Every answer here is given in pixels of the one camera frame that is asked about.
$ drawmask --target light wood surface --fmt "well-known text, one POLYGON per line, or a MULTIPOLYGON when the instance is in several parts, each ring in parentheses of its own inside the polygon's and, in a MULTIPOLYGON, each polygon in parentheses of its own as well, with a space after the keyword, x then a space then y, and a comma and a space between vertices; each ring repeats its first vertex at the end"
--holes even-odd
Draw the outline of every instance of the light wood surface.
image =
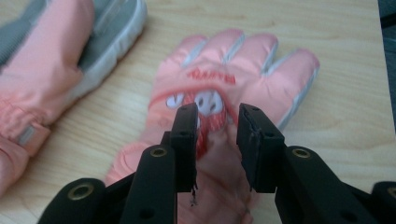
MULTIPOLYGON (((28 0, 0 1, 0 24, 28 0)), ((315 150, 348 184, 370 191, 396 181, 396 141, 376 0, 147 0, 148 21, 106 82, 66 111, 0 199, 0 223, 36 223, 54 195, 81 177, 103 178, 117 151, 143 131, 158 65, 187 35, 241 28, 270 32, 279 55, 298 47, 321 62, 284 135, 315 150)), ((253 211, 255 223, 279 223, 273 195, 253 211)))

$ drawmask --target cartoon eye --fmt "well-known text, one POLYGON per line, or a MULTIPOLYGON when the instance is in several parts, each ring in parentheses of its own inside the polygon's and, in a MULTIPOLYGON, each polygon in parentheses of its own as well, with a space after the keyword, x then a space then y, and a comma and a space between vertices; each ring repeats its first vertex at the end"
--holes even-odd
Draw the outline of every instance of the cartoon eye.
POLYGON ((174 94, 172 96, 169 96, 168 99, 166 100, 166 105, 170 108, 176 108, 183 103, 184 99, 184 93, 178 93, 174 94))
POLYGON ((196 94, 195 103, 198 111, 204 116, 218 114, 223 108, 221 96, 217 91, 200 91, 196 94))

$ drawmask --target pink fabric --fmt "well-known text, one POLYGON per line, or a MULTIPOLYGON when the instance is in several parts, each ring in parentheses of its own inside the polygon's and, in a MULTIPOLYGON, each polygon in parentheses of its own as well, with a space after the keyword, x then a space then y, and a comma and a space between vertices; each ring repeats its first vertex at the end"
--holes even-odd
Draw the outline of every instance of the pink fabric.
POLYGON ((146 129, 138 141, 120 151, 106 177, 107 184, 133 173, 143 150, 159 144, 163 132, 171 130, 177 109, 195 102, 200 112, 199 133, 204 135, 197 145, 201 153, 196 163, 197 205, 191 206, 189 193, 179 194, 178 223, 252 222, 249 209, 256 197, 249 192, 235 144, 238 106, 255 105, 278 124, 309 85, 319 63, 314 54, 298 49, 273 67, 271 74, 263 74, 263 65, 277 45, 276 37, 253 35, 236 48, 241 37, 241 30, 226 30, 212 38, 193 35, 161 63, 146 129))
POLYGON ((23 173, 81 79, 93 2, 54 0, 0 76, 0 195, 23 173))

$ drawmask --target metal screw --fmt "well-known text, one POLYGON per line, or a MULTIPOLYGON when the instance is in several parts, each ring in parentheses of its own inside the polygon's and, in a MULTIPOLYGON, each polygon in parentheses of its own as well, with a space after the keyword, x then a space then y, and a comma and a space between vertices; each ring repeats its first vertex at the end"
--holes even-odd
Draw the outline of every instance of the metal screw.
POLYGON ((295 148, 292 153, 294 154, 294 156, 296 157, 300 157, 303 159, 308 159, 311 157, 311 153, 309 153, 309 151, 302 149, 302 148, 295 148))
POLYGON ((162 157, 164 155, 166 155, 168 152, 166 151, 166 149, 158 147, 158 148, 154 148, 150 151, 150 155, 152 157, 162 157))
POLYGON ((70 189, 69 193, 67 194, 67 197, 72 201, 78 201, 92 194, 93 189, 94 189, 93 184, 89 182, 82 183, 70 189))

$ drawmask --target black plastic part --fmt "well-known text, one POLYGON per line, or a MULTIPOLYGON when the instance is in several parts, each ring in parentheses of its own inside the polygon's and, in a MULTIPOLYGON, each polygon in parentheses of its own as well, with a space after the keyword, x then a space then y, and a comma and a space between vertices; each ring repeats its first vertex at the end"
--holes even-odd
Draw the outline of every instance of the black plastic part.
POLYGON ((170 132, 170 146, 176 153, 177 192, 191 192, 196 183, 197 121, 197 105, 183 105, 177 110, 170 132))
POLYGON ((97 179, 71 182, 50 202, 38 224, 92 223, 105 190, 105 184, 97 179))
POLYGON ((304 223, 304 211, 290 186, 277 187, 275 203, 283 224, 304 223))
POLYGON ((282 168, 298 200, 295 206, 303 210, 302 223, 377 223, 314 151, 286 148, 282 168))
POLYGON ((385 29, 390 26, 396 25, 396 13, 392 13, 388 16, 381 17, 381 28, 385 29))
POLYGON ((259 108, 241 104, 236 144, 250 187, 260 193, 274 193, 285 147, 283 134, 259 108))
POLYGON ((371 212, 371 194, 366 193, 364 191, 362 191, 361 189, 357 189, 353 186, 350 186, 346 183, 344 183, 344 185, 346 186, 346 188, 349 190, 350 193, 353 194, 353 196, 355 196, 355 198, 359 201, 359 203, 366 208, 368 211, 371 212))
POLYGON ((171 147, 147 148, 134 173, 120 223, 176 223, 175 172, 175 152, 171 147))
POLYGON ((106 193, 96 210, 92 224, 114 224, 120 222, 126 197, 134 181, 134 174, 128 175, 106 188, 106 193))
POLYGON ((396 182, 378 182, 370 200, 373 213, 381 223, 396 223, 396 182))

